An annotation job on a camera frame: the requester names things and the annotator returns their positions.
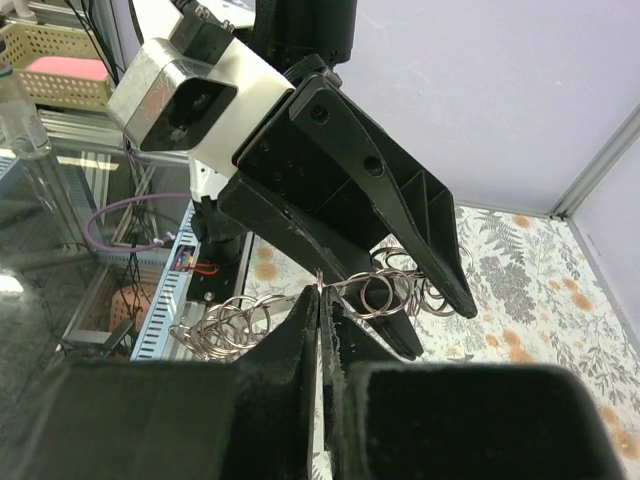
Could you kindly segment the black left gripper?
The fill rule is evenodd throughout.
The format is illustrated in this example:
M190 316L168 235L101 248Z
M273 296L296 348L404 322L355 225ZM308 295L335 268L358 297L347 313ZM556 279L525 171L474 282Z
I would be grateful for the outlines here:
M291 83L350 61L356 0L257 1L252 50Z

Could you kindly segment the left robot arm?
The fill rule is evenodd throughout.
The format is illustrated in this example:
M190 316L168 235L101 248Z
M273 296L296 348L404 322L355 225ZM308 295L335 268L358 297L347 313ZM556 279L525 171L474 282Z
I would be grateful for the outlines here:
M283 87L242 97L243 113L216 124L197 151L229 168L220 194L195 202L192 224L205 270L235 267L256 233L331 282L374 270L371 250L395 237L414 275L459 315L477 313L462 268L451 192L339 89L348 61L353 1L260 1L242 37L251 72Z

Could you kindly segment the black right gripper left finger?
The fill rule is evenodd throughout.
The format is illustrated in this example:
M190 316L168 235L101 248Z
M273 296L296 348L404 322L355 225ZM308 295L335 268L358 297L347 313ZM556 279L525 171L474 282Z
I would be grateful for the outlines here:
M320 294L231 363L76 362L21 407L5 479L306 479Z

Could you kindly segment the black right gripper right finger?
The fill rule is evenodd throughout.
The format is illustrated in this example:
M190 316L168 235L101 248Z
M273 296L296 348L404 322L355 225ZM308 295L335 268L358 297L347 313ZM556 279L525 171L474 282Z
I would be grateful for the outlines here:
M621 479L583 383L551 364L406 363L320 298L337 479Z

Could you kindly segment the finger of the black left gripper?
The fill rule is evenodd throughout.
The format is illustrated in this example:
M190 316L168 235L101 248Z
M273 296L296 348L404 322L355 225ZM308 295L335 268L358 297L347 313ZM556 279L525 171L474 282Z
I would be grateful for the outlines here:
M424 349L402 305L407 279L372 266L369 252L294 207L242 173L218 195L219 210L306 271L338 284L354 312L399 356L414 360Z
M476 316L451 192L326 78L285 95L233 163L363 250L394 236L456 313Z

